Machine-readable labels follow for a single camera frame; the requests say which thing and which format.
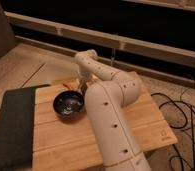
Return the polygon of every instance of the power cord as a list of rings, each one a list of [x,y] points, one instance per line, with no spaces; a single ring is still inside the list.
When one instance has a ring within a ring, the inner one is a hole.
[[[181,116],[183,116],[184,122],[180,126],[174,126],[174,125],[170,124],[170,127],[173,128],[173,129],[180,130],[181,132],[185,133],[192,141],[193,167],[189,164],[189,162],[187,160],[185,160],[181,156],[178,148],[175,145],[173,145],[173,148],[174,148],[175,152],[177,153],[177,155],[171,156],[170,159],[169,159],[169,165],[170,165],[171,170],[174,171],[174,168],[172,166],[173,159],[178,158],[179,161],[180,161],[180,166],[181,166],[181,170],[182,171],[184,171],[184,163],[190,168],[191,171],[195,171],[195,140],[194,140],[195,106],[193,106],[193,105],[191,105],[191,104],[189,104],[187,102],[184,102],[182,100],[182,98],[180,98],[180,100],[173,100],[169,96],[167,96],[166,94],[163,94],[163,93],[153,93],[152,96],[162,96],[162,97],[167,99],[166,102],[164,102],[164,103],[159,105],[160,109],[162,107],[164,107],[165,105],[172,104],[173,106],[175,106],[181,112]],[[187,127],[187,125],[189,124],[189,120],[188,120],[187,114],[181,108],[180,104],[183,105],[185,108],[187,108],[190,111],[190,114],[191,114],[191,118],[190,118],[191,122],[190,123],[191,124],[190,124],[189,127]],[[191,129],[192,137],[186,132],[186,130],[189,130],[189,129]]]

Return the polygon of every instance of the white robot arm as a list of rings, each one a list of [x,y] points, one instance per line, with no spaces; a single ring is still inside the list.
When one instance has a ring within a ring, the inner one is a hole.
[[[94,50],[75,58],[82,81],[89,81],[92,74],[102,80],[86,91],[85,106],[106,171],[150,171],[121,109],[137,100],[140,85],[126,72],[97,62]]]

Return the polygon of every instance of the wooden cutting board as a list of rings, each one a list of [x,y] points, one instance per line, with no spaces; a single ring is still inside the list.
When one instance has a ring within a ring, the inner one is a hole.
[[[161,111],[141,83],[136,103],[123,108],[132,131],[143,151],[177,143]],[[74,89],[77,83],[69,83]],[[83,170],[102,164],[95,137],[86,112],[79,118],[64,122],[53,110],[53,100],[67,88],[62,84],[36,90],[33,171]]]

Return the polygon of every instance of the dark green cloth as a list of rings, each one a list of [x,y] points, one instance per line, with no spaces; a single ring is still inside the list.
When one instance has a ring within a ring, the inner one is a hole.
[[[5,92],[0,109],[0,170],[32,161],[35,89]]]

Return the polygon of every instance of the black bowl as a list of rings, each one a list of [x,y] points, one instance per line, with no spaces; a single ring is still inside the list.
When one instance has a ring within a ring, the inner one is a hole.
[[[76,116],[84,107],[84,97],[77,91],[64,91],[53,102],[53,108],[58,116],[70,118]]]

